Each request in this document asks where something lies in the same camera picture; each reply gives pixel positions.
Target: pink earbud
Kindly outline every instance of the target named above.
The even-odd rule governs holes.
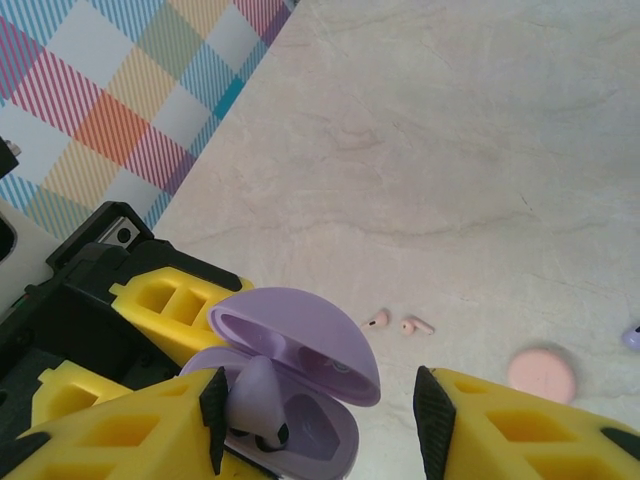
[[[360,328],[366,330],[369,328],[386,327],[387,325],[389,325],[389,311],[386,308],[383,308],[376,313],[371,320],[360,325]]]
[[[427,335],[433,335],[436,332],[435,328],[417,317],[407,317],[400,325],[402,325],[402,333],[405,335],[413,335],[416,329],[426,332]]]

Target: pink round object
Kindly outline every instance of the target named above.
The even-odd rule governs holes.
[[[554,402],[569,404],[576,396],[576,377],[560,356],[534,348],[519,353],[507,373],[509,385]]]

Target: lavender earbud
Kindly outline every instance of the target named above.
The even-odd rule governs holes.
[[[231,387],[225,406],[232,431],[256,435],[263,451],[282,450],[289,440],[280,385],[271,360],[253,357]]]
[[[640,327],[627,330],[622,335],[622,341],[631,350],[640,350]]]

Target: open earbud case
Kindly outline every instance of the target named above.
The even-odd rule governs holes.
[[[344,478],[355,461],[359,435],[355,419],[338,400],[363,407],[380,400],[375,358],[356,324],[317,295],[278,287],[223,300],[210,310],[209,324],[231,347],[199,352],[181,375],[225,367],[233,389],[252,357],[268,357],[289,428],[283,450],[264,451],[253,435],[233,432],[227,433],[227,446],[278,475]]]

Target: checkered tablecloth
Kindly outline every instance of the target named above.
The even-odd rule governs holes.
[[[106,200],[153,226],[287,0],[0,0],[0,195],[58,238]]]

